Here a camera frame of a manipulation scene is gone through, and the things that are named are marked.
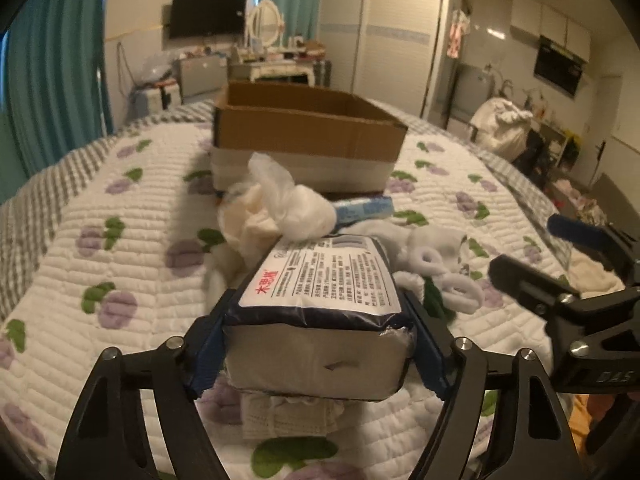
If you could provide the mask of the person's right hand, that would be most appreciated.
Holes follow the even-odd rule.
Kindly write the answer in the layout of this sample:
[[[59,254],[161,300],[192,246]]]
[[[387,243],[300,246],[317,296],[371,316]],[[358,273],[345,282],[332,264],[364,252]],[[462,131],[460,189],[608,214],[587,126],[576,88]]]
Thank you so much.
[[[587,437],[596,428],[597,423],[612,410],[614,399],[615,396],[600,396],[600,394],[574,396],[572,414],[568,423],[579,455],[586,454]]]

